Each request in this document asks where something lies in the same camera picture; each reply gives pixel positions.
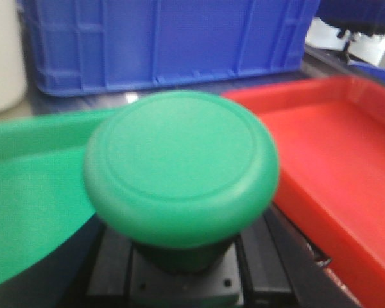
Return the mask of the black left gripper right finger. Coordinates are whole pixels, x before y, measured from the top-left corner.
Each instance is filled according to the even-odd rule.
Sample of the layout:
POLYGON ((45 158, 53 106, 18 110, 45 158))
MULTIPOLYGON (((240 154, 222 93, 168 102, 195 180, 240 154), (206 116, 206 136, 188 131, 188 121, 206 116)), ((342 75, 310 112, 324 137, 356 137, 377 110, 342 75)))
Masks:
POLYGON ((237 238, 245 307, 359 307, 323 252, 272 205, 237 238))

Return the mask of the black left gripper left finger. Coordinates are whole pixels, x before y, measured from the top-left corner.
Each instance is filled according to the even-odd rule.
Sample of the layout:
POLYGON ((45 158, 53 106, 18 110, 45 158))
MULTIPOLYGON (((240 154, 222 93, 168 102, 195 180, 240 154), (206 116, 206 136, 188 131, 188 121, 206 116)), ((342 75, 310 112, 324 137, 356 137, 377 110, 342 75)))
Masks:
POLYGON ((103 225, 60 307, 128 307, 132 244, 103 225))

